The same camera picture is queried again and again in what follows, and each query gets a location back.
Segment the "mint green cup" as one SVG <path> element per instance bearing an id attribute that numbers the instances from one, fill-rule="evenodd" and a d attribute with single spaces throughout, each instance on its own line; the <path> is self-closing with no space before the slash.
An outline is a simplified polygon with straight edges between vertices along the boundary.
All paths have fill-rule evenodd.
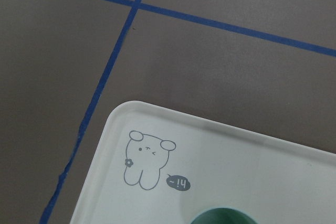
<path id="1" fill-rule="evenodd" d="M 191 224 L 257 224 L 247 214 L 231 208 L 213 208 L 197 215 Z"/>

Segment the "cream rabbit tray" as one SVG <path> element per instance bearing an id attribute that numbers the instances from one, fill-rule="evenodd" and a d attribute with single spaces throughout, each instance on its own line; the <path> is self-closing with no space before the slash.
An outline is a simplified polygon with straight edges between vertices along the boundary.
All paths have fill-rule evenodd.
<path id="1" fill-rule="evenodd" d="M 335 223 L 335 155 L 140 101 L 109 115 L 71 223 Z"/>

